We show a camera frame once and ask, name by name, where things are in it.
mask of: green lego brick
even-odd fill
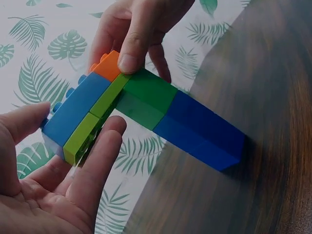
[[[153,130],[167,113],[176,93],[177,88],[141,69],[124,86],[116,109]]]
[[[88,113],[63,147],[66,162],[76,165],[95,138],[98,128],[99,118]]]
[[[131,75],[118,75],[89,112],[98,118],[102,118],[130,78]]]

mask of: lego brick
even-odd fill
[[[48,120],[42,128],[42,133],[63,148],[71,134],[109,85],[108,80],[96,73],[88,75]]]
[[[104,54],[99,62],[99,64],[93,64],[90,68],[90,72],[95,72],[100,76],[113,82],[115,78],[121,73],[117,62],[119,53],[115,50],[110,52],[108,55]]]
[[[112,104],[108,107],[108,109],[106,110],[106,112],[102,115],[102,117],[99,120],[99,124],[102,127],[105,123],[105,121],[107,120],[107,118],[110,116],[110,114],[113,112],[113,110],[116,108],[118,102],[119,102],[119,97],[120,95],[118,95],[114,101],[112,102]]]
[[[131,76],[119,74],[91,108],[90,113],[102,118]]]
[[[99,118],[91,113],[83,118],[63,147],[66,162],[74,166],[77,164],[93,141],[99,128],[98,123]]]
[[[240,161],[239,158],[218,148],[210,141],[205,141],[197,146],[190,154],[218,171],[222,171]]]
[[[65,159],[64,157],[64,152],[63,152],[63,147],[58,145],[55,141],[51,140],[46,134],[42,134],[42,138],[44,141],[45,147],[49,148],[52,150],[52,152],[58,156],[60,156],[63,160]]]
[[[242,132],[182,91],[153,132],[188,153],[209,141],[236,158],[244,141]]]
[[[141,69],[124,86],[116,109],[153,130],[166,114],[176,93],[177,89],[171,84]]]

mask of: blue lego brick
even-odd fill
[[[46,134],[42,134],[44,145],[47,148],[50,148],[52,152],[58,156],[60,156],[63,160],[65,160],[63,148],[60,147],[55,141],[51,140]]]
[[[63,148],[76,127],[110,84],[110,81],[100,75],[90,73],[70,93],[65,102],[56,108],[52,118],[42,128],[42,133]]]
[[[187,94],[178,91],[153,132],[190,153],[206,141],[240,158],[244,134]]]
[[[234,164],[239,163],[240,159],[232,156],[226,151],[218,148],[210,141],[205,141],[197,146],[190,155],[209,165],[210,167],[222,171]]]

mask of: tablecloth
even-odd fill
[[[65,99],[85,72],[99,18],[114,0],[5,0],[0,4],[0,112]],[[231,29],[250,0],[196,0],[165,36],[173,85],[188,92],[209,50]],[[148,55],[146,68],[157,74]],[[105,184],[96,233],[121,233],[153,170],[165,140],[114,110],[128,127]],[[44,165],[53,153],[40,130],[17,149],[19,178]]]

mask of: palm leaf print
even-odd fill
[[[122,168],[121,172],[129,173],[130,169],[135,169],[134,176],[140,170],[150,175],[164,147],[164,142],[159,136],[151,136],[144,140],[128,139],[122,143],[119,155],[115,161],[117,168]]]
[[[36,6],[40,2],[41,2],[41,0],[28,0],[26,5],[27,6]]]
[[[103,12],[97,12],[97,13],[90,13],[90,16],[93,16],[95,18],[101,18],[103,15]]]
[[[184,77],[192,80],[195,79],[198,72],[197,54],[192,52],[193,49],[187,52],[183,46],[180,46],[175,55],[175,61]]]
[[[49,55],[55,60],[68,58],[74,71],[77,71],[70,59],[80,57],[85,51],[86,46],[87,42],[85,38],[83,38],[77,30],[70,30],[55,38],[48,46],[48,50]]]
[[[26,18],[9,17],[9,19],[19,19],[18,23],[10,31],[10,35],[22,41],[23,46],[28,46],[28,50],[35,51],[42,44],[45,35],[44,21],[41,16],[34,15]]]
[[[66,4],[66,3],[59,3],[57,4],[58,8],[65,8],[65,7],[73,7],[72,5]]]
[[[19,179],[46,164],[53,156],[54,153],[41,142],[25,147],[16,158]]]
[[[214,17],[214,12],[218,6],[217,0],[199,0],[201,7],[203,10],[210,16]]]
[[[14,55],[14,45],[0,45],[0,68],[6,65]]]
[[[57,102],[62,101],[69,82],[59,79],[58,75],[54,75],[53,68],[45,67],[45,65],[46,62],[42,62],[38,55],[32,54],[20,68],[19,90],[21,95],[14,93],[23,104],[49,101],[53,108]]]
[[[117,195],[121,184],[115,189],[113,195],[110,197],[108,193],[103,190],[102,198],[97,211],[96,220],[96,234],[121,234],[127,222],[125,216],[129,214],[129,210],[125,209],[123,205],[127,203],[126,200],[129,194]]]
[[[217,23],[211,25],[205,25],[204,23],[200,24],[191,24],[190,27],[186,27],[191,34],[188,35],[188,38],[194,40],[196,43],[210,44],[214,45],[218,40],[224,35],[224,33],[230,28],[230,25],[226,22]]]

